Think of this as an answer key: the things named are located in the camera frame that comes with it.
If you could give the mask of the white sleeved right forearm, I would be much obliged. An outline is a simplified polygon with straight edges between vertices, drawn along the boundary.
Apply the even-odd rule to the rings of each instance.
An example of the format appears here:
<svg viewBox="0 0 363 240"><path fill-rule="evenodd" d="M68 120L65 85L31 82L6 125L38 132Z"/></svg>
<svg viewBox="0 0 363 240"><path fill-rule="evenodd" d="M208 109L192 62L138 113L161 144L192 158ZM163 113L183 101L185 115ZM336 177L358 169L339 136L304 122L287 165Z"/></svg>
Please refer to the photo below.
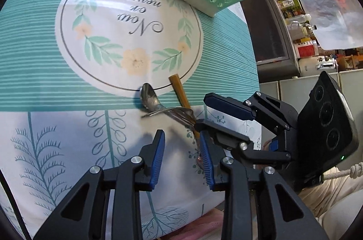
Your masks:
<svg viewBox="0 0 363 240"><path fill-rule="evenodd" d="M311 210L329 239L340 239L362 207L362 163L344 175L337 167L323 173L322 184L303 189L298 196Z"/></svg>

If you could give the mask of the right hand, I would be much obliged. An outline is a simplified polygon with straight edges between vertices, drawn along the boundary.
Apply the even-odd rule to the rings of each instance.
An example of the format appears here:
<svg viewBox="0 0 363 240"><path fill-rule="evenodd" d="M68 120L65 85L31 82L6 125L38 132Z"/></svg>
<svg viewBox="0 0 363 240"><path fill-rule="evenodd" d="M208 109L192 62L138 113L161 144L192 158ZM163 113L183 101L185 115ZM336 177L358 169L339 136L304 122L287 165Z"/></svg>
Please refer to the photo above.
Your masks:
<svg viewBox="0 0 363 240"><path fill-rule="evenodd" d="M262 146L262 150L264 150L264 151L269 151L270 144L271 144L271 140L266 141L266 142L263 144L263 146Z"/></svg>

